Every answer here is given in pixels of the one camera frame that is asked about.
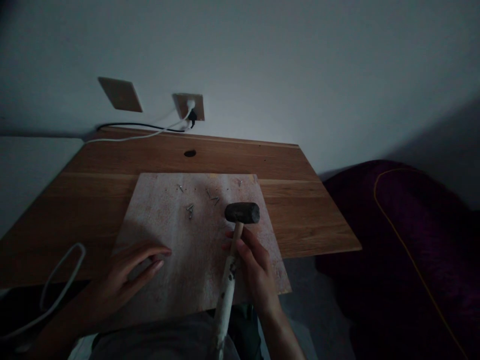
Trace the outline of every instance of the nail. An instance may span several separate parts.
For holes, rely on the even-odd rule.
[[[165,261],[163,260],[158,260],[153,263],[153,270],[157,271],[159,270],[163,265],[165,264]]]

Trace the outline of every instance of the hole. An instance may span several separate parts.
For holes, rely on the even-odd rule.
[[[197,152],[195,150],[188,150],[183,153],[187,158],[193,158],[195,155],[197,155]]]

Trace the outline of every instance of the white cable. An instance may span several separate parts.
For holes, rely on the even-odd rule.
[[[122,142],[122,141],[127,141],[127,140],[133,140],[133,139],[145,139],[145,138],[151,138],[151,137],[154,137],[158,134],[161,134],[163,133],[164,131],[167,131],[168,129],[170,128],[173,128],[174,126],[177,126],[178,124],[181,124],[183,123],[190,115],[190,113],[192,112],[193,110],[193,107],[191,107],[190,104],[188,104],[188,112],[186,113],[186,116],[180,120],[179,122],[176,122],[172,125],[169,125],[167,127],[165,127],[163,130],[159,130],[159,131],[156,131],[156,132],[153,132],[151,134],[148,134],[148,135],[142,135],[142,136],[132,136],[132,137],[126,137],[126,138],[123,138],[123,139],[107,139],[107,138],[104,138],[104,139],[94,139],[94,140],[89,140],[89,141],[86,141],[85,144],[90,144],[90,143],[96,143],[96,142],[99,142],[99,141],[110,141],[110,142]]]
[[[60,262],[55,266],[55,268],[54,268],[53,271],[51,272],[50,276],[48,277],[48,280],[47,280],[46,283],[45,283],[45,286],[43,287],[43,290],[41,291],[40,310],[43,311],[44,300],[45,300],[45,294],[46,294],[46,292],[47,292],[47,287],[49,286],[50,281],[52,280],[53,276],[55,275],[55,272],[57,272],[57,270],[58,270],[58,268],[60,267],[60,265],[62,265],[62,263],[69,257],[70,253],[73,251],[73,249],[75,249],[75,247],[79,247],[80,250],[81,250],[80,258],[79,258],[78,261],[76,262],[75,269],[74,269],[73,272],[71,273],[70,278],[69,278],[68,281],[66,282],[65,286],[63,287],[63,290],[61,291],[60,295],[58,295],[58,297],[56,298],[56,300],[55,300],[55,302],[53,303],[53,305],[50,306],[50,308],[49,308],[44,314],[40,315],[40,316],[37,317],[35,320],[29,322],[27,325],[22,326],[21,328],[15,330],[15,331],[13,331],[13,332],[5,335],[5,336],[0,336],[0,340],[1,340],[1,341],[5,341],[5,340],[8,340],[8,339],[11,339],[11,338],[17,336],[18,334],[23,333],[25,330],[30,329],[32,326],[38,324],[38,323],[41,322],[43,319],[45,319],[47,316],[49,316],[49,315],[57,308],[57,306],[60,304],[60,302],[61,302],[62,299],[64,298],[65,294],[67,293],[68,289],[70,288],[70,286],[71,286],[72,283],[74,282],[75,277],[77,276],[77,273],[79,272],[80,266],[82,265],[82,262],[84,261],[84,257],[85,257],[85,254],[87,253],[87,250],[85,249],[85,246],[84,246],[82,243],[77,242],[77,243],[74,244],[70,249],[68,249],[68,251],[66,252],[66,254],[61,258]]]

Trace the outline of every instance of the rubber mallet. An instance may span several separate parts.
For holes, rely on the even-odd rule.
[[[235,275],[237,272],[237,240],[241,238],[244,224],[257,224],[260,221],[260,208],[254,202],[235,202],[225,209],[225,218],[235,223],[230,255],[226,258],[220,295],[216,303],[213,320],[213,334],[209,359],[221,360],[224,357],[225,336],[229,328],[230,312],[234,299]]]

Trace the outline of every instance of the mallet head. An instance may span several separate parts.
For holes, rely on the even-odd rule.
[[[254,202],[234,202],[225,208],[225,218],[233,223],[257,224],[260,221],[260,208]]]

